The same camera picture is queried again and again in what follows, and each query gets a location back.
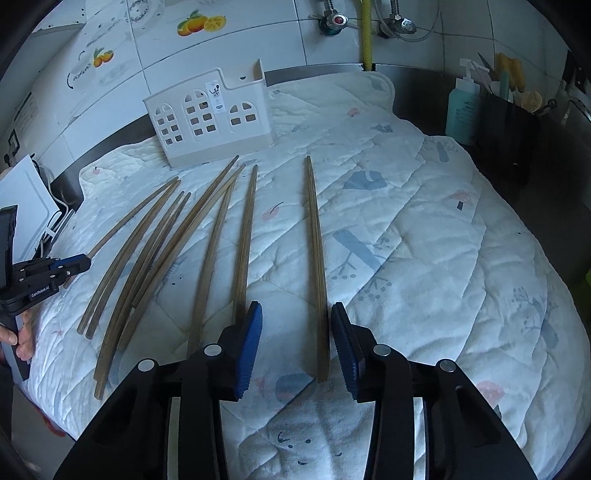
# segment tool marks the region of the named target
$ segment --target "metal screw head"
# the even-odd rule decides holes
[[[222,353],[222,347],[216,343],[212,343],[203,349],[203,353],[205,353],[207,356],[218,356],[220,353]]]
[[[378,356],[388,356],[392,353],[392,349],[388,345],[379,343],[376,346],[374,346],[374,353]]]
[[[154,365],[154,360],[150,360],[149,358],[147,358],[138,363],[138,370],[140,372],[149,372],[154,368]]]
[[[439,368],[441,368],[441,370],[443,370],[444,372],[447,373],[452,373],[455,372],[456,370],[456,363],[452,360],[441,360],[441,362],[439,362]]]

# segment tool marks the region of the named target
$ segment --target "soap dispenser bottle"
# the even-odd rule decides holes
[[[456,88],[449,94],[445,133],[462,145],[474,145],[482,98],[472,72],[489,70],[469,59],[460,59],[460,65],[466,69],[466,76],[456,79]]]

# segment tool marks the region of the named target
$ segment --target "printed pattern on mat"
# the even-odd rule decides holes
[[[275,145],[239,160],[248,166],[230,201],[203,325],[210,342],[230,322],[236,244],[256,163],[247,301],[261,302],[264,327],[249,390],[222,408],[232,478],[355,479],[365,469],[372,405],[357,405],[346,392],[334,351],[330,381],[314,380],[306,155],[316,175],[330,303],[342,301],[353,323],[370,327],[411,360],[457,360],[539,478],[560,466],[589,424],[589,343],[566,286],[469,155],[450,138],[425,137],[392,115],[393,96],[391,84],[368,73],[274,86]],[[193,192],[186,211],[223,166],[179,172],[181,188]],[[130,205],[172,176],[156,139],[105,155],[81,172],[86,200],[52,255],[88,251]],[[115,359],[107,394],[142,358],[184,358],[216,213],[217,207],[181,251],[128,349]],[[93,369],[124,280],[91,342],[76,325],[138,221],[109,241],[67,291],[47,301],[37,321],[37,355],[25,388],[74,437],[100,407]],[[420,406],[415,432],[420,478]]]

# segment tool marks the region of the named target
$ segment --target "sticker label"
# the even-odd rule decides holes
[[[37,106],[37,100],[32,93],[29,93],[14,116],[14,129],[19,138],[24,137],[27,128],[31,125],[31,122],[38,113],[39,107]]]
[[[222,93],[218,82],[207,82],[205,84],[209,94],[209,102],[212,104],[213,111],[222,113],[226,111],[226,105],[223,102]]]

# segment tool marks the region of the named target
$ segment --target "orange fruit decal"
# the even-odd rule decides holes
[[[208,18],[203,28],[206,32],[217,32],[226,26],[226,17],[217,15],[215,17]]]
[[[181,36],[181,37],[187,37],[188,35],[191,34],[191,31],[189,30],[189,21],[188,20],[183,20],[181,23],[178,24],[177,27],[177,33]]]
[[[103,61],[105,60],[103,58],[103,56],[100,54],[100,52],[102,52],[102,51],[103,51],[103,48],[97,48],[92,55],[92,57],[93,57],[92,64],[95,66],[96,69],[98,67],[100,67],[103,64]]]
[[[113,58],[113,55],[115,55],[115,53],[113,53],[113,50],[107,50],[105,53],[103,53],[101,55],[101,57],[103,58],[103,62],[107,63],[107,62],[111,61],[111,59]]]
[[[226,17],[217,15],[216,17],[206,17],[199,13],[199,10],[194,10],[191,14],[178,24],[177,34],[181,37],[187,37],[191,33],[201,32],[217,32],[226,25]]]
[[[201,15],[200,17],[192,18],[187,22],[187,28],[191,33],[197,33],[203,30],[203,26],[207,21],[207,17]]]

